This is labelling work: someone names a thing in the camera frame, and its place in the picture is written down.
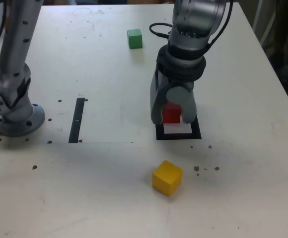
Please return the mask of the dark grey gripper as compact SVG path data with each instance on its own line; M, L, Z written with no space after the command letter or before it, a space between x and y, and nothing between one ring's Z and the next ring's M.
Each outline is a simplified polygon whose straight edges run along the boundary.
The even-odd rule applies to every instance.
M162 123L162 108L167 100L181 107L184 123L192 123L197 113L193 93L189 91L193 89L194 81L167 77L156 69L150 85L150 118L153 124Z

